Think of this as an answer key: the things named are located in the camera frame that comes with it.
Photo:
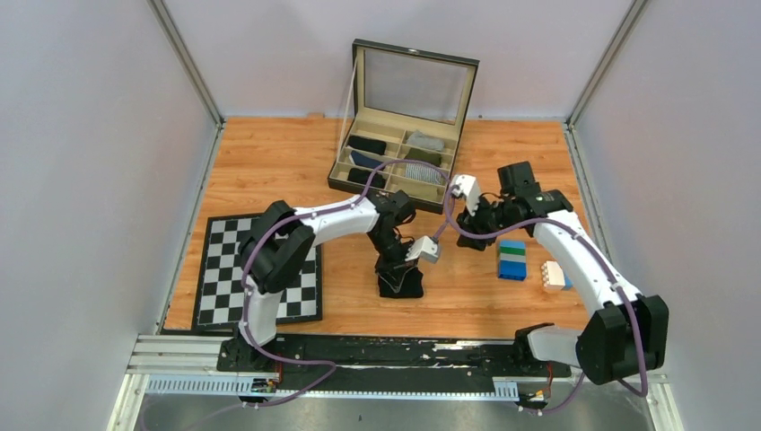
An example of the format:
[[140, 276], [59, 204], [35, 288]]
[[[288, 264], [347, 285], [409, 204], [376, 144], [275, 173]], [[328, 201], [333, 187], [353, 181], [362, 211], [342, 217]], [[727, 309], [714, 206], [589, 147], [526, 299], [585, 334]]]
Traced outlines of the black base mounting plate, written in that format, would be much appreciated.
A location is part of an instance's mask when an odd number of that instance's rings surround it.
[[264, 346], [288, 358], [279, 365], [241, 336], [222, 342], [221, 372], [273, 373], [282, 390], [297, 390], [336, 371], [321, 391], [491, 392], [495, 377], [527, 378], [544, 384], [572, 374], [569, 366], [546, 365], [519, 356], [509, 340], [426, 339], [280, 334]]

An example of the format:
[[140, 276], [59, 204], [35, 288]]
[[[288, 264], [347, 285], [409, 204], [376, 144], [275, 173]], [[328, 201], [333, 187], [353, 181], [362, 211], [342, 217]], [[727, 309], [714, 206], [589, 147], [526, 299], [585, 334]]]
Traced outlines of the blue green brick stack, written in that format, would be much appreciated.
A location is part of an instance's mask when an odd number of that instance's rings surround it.
[[528, 276], [525, 242], [500, 240], [497, 276], [500, 279], [524, 281]]

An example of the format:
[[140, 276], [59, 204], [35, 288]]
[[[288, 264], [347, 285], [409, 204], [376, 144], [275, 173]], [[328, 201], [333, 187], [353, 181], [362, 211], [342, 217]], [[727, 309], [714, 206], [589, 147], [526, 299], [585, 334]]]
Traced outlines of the black rolled cloth bottom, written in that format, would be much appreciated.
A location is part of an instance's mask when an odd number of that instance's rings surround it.
[[387, 184], [386, 178], [381, 173], [372, 173], [360, 168], [351, 168], [347, 174], [347, 180], [362, 186], [369, 181], [370, 186], [376, 189], [384, 189]]

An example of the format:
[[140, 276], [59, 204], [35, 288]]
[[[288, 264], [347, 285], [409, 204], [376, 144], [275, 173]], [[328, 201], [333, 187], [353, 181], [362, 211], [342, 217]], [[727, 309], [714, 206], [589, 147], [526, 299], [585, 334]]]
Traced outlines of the striped rolled cloth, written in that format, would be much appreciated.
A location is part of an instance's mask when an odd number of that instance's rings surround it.
[[419, 163], [408, 163], [405, 168], [405, 177], [433, 185], [443, 184], [443, 178], [436, 169]]

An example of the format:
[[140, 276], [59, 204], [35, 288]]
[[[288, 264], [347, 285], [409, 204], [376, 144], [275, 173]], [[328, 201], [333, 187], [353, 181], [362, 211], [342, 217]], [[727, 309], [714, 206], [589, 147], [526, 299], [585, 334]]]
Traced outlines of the white blue brick block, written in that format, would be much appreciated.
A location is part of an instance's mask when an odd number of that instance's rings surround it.
[[573, 289], [573, 282], [564, 273], [558, 262], [548, 260], [541, 267], [543, 287], [547, 291], [567, 291]]

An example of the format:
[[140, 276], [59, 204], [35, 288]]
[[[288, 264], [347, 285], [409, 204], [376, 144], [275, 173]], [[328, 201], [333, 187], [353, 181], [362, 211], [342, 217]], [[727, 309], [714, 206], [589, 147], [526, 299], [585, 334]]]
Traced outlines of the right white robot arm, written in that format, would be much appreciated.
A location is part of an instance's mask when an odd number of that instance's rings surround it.
[[658, 295], [644, 295], [630, 283], [584, 231], [573, 205], [558, 189], [542, 189], [528, 162], [498, 169], [497, 200], [486, 198], [472, 175], [458, 174], [447, 193], [465, 201], [448, 220], [458, 245], [482, 251], [501, 235], [523, 228], [568, 276], [590, 316], [583, 330], [541, 323], [515, 333], [512, 362], [536, 374], [547, 362], [580, 369], [601, 385], [622, 381], [664, 365], [669, 307]]

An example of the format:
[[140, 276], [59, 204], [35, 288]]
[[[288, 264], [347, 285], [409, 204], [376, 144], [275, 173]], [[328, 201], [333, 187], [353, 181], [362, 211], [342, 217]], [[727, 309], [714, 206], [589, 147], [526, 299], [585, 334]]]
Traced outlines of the olive green rolled cloth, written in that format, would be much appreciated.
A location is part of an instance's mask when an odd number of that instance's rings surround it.
[[425, 163], [429, 163], [435, 167], [440, 167], [442, 163], [442, 155], [439, 153], [432, 153], [425, 151], [424, 149], [411, 147], [407, 152], [405, 158], [407, 160], [416, 160]]

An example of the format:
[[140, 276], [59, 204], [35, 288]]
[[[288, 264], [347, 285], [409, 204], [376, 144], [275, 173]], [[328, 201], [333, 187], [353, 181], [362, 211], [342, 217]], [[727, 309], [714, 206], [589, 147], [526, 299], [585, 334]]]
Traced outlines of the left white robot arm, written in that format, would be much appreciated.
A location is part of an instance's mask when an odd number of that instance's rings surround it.
[[276, 316], [284, 290], [300, 275], [309, 252], [325, 242], [365, 234], [378, 258], [374, 272], [380, 296], [416, 299], [424, 294], [423, 274], [411, 256], [413, 241], [398, 228], [415, 218], [406, 193], [371, 191], [322, 207], [291, 207], [283, 200], [271, 204], [241, 239], [243, 311], [233, 339], [222, 344], [220, 371], [263, 371], [279, 365], [325, 365], [324, 359], [275, 355]]

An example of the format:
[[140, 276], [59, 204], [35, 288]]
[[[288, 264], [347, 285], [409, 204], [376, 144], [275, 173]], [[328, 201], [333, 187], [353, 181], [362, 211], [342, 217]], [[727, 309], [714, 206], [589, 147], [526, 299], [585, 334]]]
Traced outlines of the navy rolled cloth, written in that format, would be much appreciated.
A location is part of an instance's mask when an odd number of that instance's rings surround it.
[[357, 151], [351, 151], [348, 155], [348, 160], [351, 164], [366, 168], [369, 170], [374, 170], [378, 168], [380, 171], [384, 171], [385, 168], [382, 167], [383, 161], [377, 160], [375, 158], [372, 158], [366, 154], [359, 153]]

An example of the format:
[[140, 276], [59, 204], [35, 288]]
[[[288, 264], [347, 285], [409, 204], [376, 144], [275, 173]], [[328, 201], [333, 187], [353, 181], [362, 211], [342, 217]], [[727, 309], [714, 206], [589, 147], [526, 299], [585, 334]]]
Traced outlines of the black rolled cloth top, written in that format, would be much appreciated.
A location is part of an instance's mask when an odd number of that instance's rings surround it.
[[387, 149], [387, 143], [385, 141], [356, 135], [350, 135], [346, 145], [356, 150], [378, 155], [384, 155]]

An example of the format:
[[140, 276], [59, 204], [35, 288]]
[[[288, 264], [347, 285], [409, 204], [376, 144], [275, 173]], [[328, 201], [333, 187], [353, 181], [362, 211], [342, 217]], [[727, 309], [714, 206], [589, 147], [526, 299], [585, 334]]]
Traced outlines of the black compartment storage box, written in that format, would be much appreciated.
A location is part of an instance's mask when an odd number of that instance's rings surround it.
[[[332, 189], [359, 193], [361, 184], [347, 180], [351, 151], [386, 163], [380, 173], [386, 178], [383, 189], [405, 191], [415, 206], [440, 214], [443, 196], [452, 176], [459, 144], [468, 115], [479, 60], [468, 57], [356, 39], [352, 43], [352, 78], [342, 120], [336, 160], [328, 174]], [[415, 130], [444, 140], [440, 167], [405, 158], [411, 145], [406, 141]], [[350, 135], [379, 139], [387, 143], [384, 155], [353, 149], [346, 145]], [[405, 177], [408, 163], [436, 169], [442, 185]]]

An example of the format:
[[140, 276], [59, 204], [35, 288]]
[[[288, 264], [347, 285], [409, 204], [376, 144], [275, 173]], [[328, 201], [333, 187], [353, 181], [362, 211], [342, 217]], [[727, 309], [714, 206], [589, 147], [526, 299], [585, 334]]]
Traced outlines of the aluminium frame rail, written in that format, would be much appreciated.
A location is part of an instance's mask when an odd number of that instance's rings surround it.
[[522, 365], [509, 340], [142, 335], [110, 430], [680, 430], [667, 377], [647, 396]]

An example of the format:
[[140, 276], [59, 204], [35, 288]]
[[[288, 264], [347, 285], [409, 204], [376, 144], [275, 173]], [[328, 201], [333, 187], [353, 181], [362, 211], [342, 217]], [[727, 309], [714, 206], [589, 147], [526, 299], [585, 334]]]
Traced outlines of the black rolled cloth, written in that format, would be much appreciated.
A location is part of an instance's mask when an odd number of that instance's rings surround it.
[[386, 178], [381, 173], [372, 173], [360, 168], [351, 168], [347, 174], [347, 180], [362, 186], [369, 181], [370, 186], [376, 189], [384, 189], [387, 184]]
[[350, 135], [346, 145], [356, 150], [378, 155], [384, 155], [387, 149], [387, 143], [385, 141], [356, 135]]

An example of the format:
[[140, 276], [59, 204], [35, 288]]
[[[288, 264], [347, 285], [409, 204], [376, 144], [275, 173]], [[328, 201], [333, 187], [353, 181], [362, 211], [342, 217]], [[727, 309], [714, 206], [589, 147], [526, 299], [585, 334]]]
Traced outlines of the black underwear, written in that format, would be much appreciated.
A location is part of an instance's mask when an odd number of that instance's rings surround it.
[[387, 299], [422, 298], [423, 276], [418, 268], [409, 268], [404, 274], [381, 273], [378, 275], [379, 295]]

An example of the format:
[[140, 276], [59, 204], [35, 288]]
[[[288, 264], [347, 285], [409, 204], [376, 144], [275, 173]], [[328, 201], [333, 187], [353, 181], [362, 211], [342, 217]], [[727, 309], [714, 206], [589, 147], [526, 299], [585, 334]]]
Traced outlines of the grey rolled cloth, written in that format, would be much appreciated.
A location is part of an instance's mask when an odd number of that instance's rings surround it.
[[407, 138], [406, 144], [439, 153], [443, 152], [445, 148], [445, 142], [443, 139], [436, 136], [426, 135], [420, 130], [412, 132]]

